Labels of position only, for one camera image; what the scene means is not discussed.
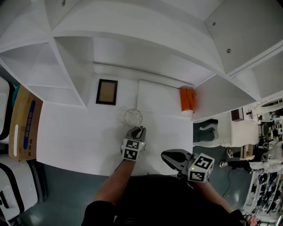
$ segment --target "hand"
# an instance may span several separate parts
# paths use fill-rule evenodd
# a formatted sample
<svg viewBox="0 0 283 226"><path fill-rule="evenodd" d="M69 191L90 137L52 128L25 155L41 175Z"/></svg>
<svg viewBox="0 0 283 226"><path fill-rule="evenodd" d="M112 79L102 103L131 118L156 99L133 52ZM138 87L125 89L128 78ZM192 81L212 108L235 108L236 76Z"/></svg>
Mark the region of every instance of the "hand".
<svg viewBox="0 0 283 226"><path fill-rule="evenodd" d="M256 226L257 225L257 218L256 217L251 217L248 220L248 223L249 223L250 226Z"/></svg>

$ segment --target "orange box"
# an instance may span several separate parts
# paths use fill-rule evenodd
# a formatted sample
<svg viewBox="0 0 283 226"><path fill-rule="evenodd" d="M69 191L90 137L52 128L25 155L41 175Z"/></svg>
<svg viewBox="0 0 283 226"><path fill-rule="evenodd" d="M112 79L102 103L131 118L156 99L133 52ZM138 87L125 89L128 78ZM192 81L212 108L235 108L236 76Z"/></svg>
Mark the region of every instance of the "orange box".
<svg viewBox="0 0 283 226"><path fill-rule="evenodd" d="M195 110L195 91L193 89L181 89L182 111Z"/></svg>

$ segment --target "machine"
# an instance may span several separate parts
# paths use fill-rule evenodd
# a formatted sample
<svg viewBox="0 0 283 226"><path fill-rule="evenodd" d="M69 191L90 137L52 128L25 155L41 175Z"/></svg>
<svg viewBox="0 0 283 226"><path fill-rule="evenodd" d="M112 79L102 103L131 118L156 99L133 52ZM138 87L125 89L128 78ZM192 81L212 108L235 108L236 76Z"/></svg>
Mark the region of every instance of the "machine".
<svg viewBox="0 0 283 226"><path fill-rule="evenodd" d="M170 149L161 153L162 160L173 170L178 178L186 181L204 183L210 176L214 158L206 154L191 154L183 149Z"/></svg>

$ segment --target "forearm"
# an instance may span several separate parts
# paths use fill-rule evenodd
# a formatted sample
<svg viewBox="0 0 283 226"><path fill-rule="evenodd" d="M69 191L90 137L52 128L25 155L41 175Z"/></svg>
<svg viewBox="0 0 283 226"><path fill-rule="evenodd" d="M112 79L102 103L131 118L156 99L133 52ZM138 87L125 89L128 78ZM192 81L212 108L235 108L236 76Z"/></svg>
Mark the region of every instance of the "forearm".
<svg viewBox="0 0 283 226"><path fill-rule="evenodd" d="M117 206L133 172L134 165L135 162L133 161L123 161L114 174L100 187L94 201L107 201Z"/></svg>
<svg viewBox="0 0 283 226"><path fill-rule="evenodd" d="M214 190L208 181L205 183L191 183L191 185L205 200L222 206L228 213L233 212L228 202Z"/></svg>

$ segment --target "white wall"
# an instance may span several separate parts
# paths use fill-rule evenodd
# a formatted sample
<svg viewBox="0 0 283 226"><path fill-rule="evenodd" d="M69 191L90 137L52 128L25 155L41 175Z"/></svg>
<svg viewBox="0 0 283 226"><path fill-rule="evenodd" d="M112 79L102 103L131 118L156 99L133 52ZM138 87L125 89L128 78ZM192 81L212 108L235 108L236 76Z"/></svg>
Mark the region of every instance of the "white wall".
<svg viewBox="0 0 283 226"><path fill-rule="evenodd" d="M94 38L96 63L123 66L199 85L213 73L163 49L137 42Z"/></svg>

